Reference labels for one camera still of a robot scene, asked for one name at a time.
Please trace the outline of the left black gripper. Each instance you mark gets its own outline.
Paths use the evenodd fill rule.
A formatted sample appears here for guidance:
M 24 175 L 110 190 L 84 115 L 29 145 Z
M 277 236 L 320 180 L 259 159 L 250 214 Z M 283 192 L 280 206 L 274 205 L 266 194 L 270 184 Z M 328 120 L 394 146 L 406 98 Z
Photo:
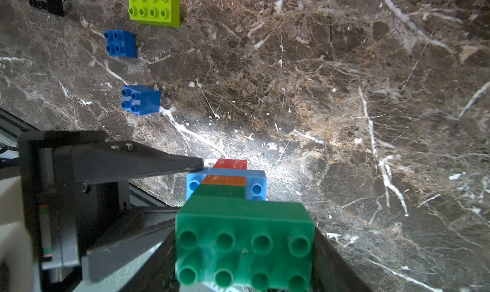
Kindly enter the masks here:
M 127 211 L 130 191 L 121 181 L 204 168 L 198 157 L 134 141 L 105 142 L 106 137 L 103 131 L 26 131 L 19 136 L 34 291 L 71 288 L 82 276 L 99 283 L 169 236 L 179 209 Z

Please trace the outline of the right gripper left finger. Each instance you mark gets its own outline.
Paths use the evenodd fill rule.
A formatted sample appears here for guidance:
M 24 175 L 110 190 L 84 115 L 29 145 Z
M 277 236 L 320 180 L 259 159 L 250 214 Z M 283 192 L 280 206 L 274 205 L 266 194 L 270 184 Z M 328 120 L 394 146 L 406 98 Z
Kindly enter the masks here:
M 175 231 L 157 248 L 139 271 L 120 289 L 120 291 L 179 291 L 176 279 L 176 241 Z

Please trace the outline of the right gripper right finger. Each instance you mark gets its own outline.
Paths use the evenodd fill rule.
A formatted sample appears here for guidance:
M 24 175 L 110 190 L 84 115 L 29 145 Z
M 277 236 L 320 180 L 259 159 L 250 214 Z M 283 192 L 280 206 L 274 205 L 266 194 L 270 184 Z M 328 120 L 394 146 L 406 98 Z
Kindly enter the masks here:
M 318 228 L 312 262 L 311 291 L 372 292 Z

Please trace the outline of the lime green 2x4 lego brick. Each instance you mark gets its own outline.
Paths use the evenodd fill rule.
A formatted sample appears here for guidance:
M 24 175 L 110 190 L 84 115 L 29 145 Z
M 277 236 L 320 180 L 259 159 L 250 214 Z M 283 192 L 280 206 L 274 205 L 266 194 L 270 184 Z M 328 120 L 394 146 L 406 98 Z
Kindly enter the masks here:
M 180 26 L 180 0 L 128 0 L 130 20 L 144 25 Z

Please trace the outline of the light blue 2x4 lego brick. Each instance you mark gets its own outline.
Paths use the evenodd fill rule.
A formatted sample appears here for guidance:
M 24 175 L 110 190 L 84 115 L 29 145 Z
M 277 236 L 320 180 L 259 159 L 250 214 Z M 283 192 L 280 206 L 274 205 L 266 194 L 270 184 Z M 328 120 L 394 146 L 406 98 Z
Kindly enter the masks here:
M 267 198 L 267 177 L 264 171 L 248 169 L 204 168 L 186 175 L 186 200 L 208 175 L 246 177 L 246 198 L 262 200 Z

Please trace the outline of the green 2x2 lego brick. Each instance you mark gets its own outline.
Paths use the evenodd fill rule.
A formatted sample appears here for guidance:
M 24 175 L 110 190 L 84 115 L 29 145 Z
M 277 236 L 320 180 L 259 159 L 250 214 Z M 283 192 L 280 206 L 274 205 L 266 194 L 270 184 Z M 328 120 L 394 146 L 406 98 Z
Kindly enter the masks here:
M 246 187 L 218 184 L 200 184 L 191 195 L 191 197 L 194 196 L 246 199 Z

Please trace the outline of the red 2x2 lego brick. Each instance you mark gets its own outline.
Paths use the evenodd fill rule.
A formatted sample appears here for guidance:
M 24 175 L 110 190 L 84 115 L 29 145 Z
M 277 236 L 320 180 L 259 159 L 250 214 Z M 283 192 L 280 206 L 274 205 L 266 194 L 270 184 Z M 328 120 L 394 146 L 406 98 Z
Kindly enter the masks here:
M 241 159 L 218 159 L 213 168 L 247 169 L 248 161 Z

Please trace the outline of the orange 2x2 lego brick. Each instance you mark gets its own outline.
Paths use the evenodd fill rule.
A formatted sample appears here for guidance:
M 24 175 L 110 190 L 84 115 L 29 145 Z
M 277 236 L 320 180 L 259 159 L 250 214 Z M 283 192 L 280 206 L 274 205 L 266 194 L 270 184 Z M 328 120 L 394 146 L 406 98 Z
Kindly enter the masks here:
M 208 175 L 201 184 L 246 187 L 246 177 Z

